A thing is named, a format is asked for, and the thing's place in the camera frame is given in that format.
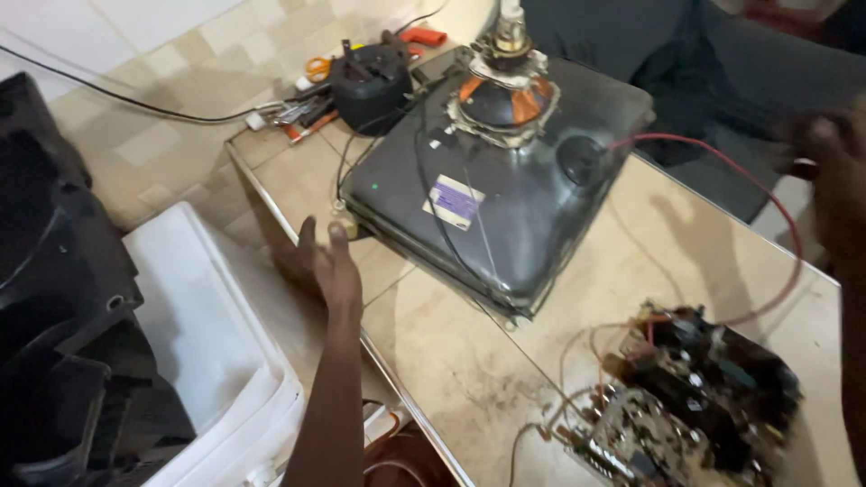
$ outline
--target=purple label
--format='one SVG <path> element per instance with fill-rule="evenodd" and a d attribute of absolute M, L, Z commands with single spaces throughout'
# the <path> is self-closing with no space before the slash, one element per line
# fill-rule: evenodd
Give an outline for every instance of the purple label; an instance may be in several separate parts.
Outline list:
<path fill-rule="evenodd" d="M 436 182 L 433 187 L 439 191 L 439 197 L 436 198 L 436 206 L 441 206 L 445 210 L 467 220 L 471 220 L 475 212 L 478 211 L 478 204 L 472 196 L 439 182 Z"/>

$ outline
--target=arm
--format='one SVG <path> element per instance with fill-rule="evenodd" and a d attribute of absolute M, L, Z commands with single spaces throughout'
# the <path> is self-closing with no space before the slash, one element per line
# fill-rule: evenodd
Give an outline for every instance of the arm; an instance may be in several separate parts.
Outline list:
<path fill-rule="evenodd" d="M 842 284 L 842 409 L 857 474 L 866 479 L 866 131 L 855 116 L 819 119 L 795 132 L 792 167 L 812 181 L 818 239 Z"/>
<path fill-rule="evenodd" d="M 301 227 L 298 247 L 312 260 L 328 324 L 313 392 L 281 487 L 360 487 L 363 482 L 361 279 L 349 256 L 346 229 L 331 224 L 328 233 L 330 252 L 315 245 L 312 218 Z"/>

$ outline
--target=tabletop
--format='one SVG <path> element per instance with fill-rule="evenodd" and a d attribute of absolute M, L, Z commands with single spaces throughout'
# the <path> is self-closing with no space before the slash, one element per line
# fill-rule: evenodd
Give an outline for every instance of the tabletop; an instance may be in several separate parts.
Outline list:
<path fill-rule="evenodd" d="M 351 219 L 333 208 L 349 134 L 336 122 L 289 147 L 281 132 L 245 132 L 228 148 L 285 228 L 299 229 L 310 214 Z M 353 141 L 349 163 L 369 143 Z M 318 232 L 324 241 L 325 225 Z M 491 320 L 372 238 L 350 251 L 364 285 L 368 348 L 417 405 L 453 471 L 478 486 L 600 484 L 534 427 L 565 419 L 564 395 L 597 383 L 590 330 L 627 321 L 648 298 L 665 307 L 706 305 L 711 322 L 734 318 L 771 300 L 795 262 L 634 155 L 527 326 Z M 599 332 L 598 343 L 618 340 L 622 331 L 612 329 Z M 737 329 L 779 354 L 805 391 L 779 485 L 858 485 L 842 419 L 838 285 L 806 266 L 787 299 Z"/>

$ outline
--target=red wire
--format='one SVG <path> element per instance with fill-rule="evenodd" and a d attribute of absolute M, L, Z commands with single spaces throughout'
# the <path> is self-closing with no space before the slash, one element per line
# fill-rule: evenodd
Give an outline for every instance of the red wire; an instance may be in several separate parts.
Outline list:
<path fill-rule="evenodd" d="M 754 311 L 750 311 L 749 313 L 739 318 L 722 321 L 719 324 L 728 326 L 739 325 L 741 323 L 754 320 L 755 318 L 766 314 L 773 308 L 776 308 L 780 303 L 782 303 L 782 301 L 784 301 L 785 298 L 787 298 L 791 294 L 791 292 L 794 290 L 794 287 L 797 286 L 797 281 L 799 280 L 800 273 L 803 270 L 803 240 L 800 238 L 800 233 L 797 230 L 797 224 L 794 222 L 794 218 L 792 218 L 791 213 L 788 213 L 788 210 L 785 209 L 785 207 L 782 205 L 782 202 L 779 201 L 778 198 L 776 198 L 776 195 L 772 194 L 772 191 L 767 189 L 766 186 L 762 185 L 760 181 L 758 181 L 749 171 L 744 169 L 739 164 L 735 163 L 728 156 L 721 153 L 715 147 L 710 146 L 703 140 L 691 139 L 689 137 L 674 135 L 672 133 L 642 133 L 640 135 L 635 135 L 634 137 L 631 137 L 627 140 L 619 140 L 618 142 L 614 142 L 610 144 L 608 148 L 609 150 L 613 150 L 617 147 L 629 144 L 633 140 L 676 140 L 678 142 L 686 142 L 688 144 L 695 144 L 696 146 L 701 146 L 719 159 L 725 161 L 725 163 L 731 166 L 732 169 L 745 176 L 746 179 L 748 179 L 753 185 L 755 185 L 758 189 L 764 192 L 767 197 L 769 197 L 770 201 L 772 201 L 772 203 L 776 205 L 776 208 L 779 209 L 782 217 L 785 218 L 785 221 L 788 223 L 788 227 L 791 228 L 791 237 L 794 241 L 794 256 L 797 258 L 796 262 L 794 263 L 794 269 L 791 272 L 791 276 L 788 278 L 788 282 L 785 284 L 782 290 L 780 290 L 776 297 L 770 300 L 767 304 Z M 652 327 L 650 326 L 648 330 L 650 333 L 649 342 L 652 343 Z"/>

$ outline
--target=hand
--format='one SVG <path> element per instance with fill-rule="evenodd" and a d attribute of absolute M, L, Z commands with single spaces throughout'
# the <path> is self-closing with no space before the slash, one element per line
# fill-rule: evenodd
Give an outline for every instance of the hand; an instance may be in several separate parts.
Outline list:
<path fill-rule="evenodd" d="M 296 275 L 312 277 L 328 308 L 331 322 L 348 320 L 360 323 L 364 302 L 358 266 L 349 255 L 346 228 L 336 222 L 328 225 L 331 248 L 316 243 L 316 220 L 307 217 L 301 226 L 298 245 L 284 250 L 280 259 L 295 269 Z"/>
<path fill-rule="evenodd" d="M 840 272 L 865 270 L 866 132 L 857 115 L 834 115 L 795 127 L 797 162 L 788 173 L 813 184 L 818 241 Z"/>

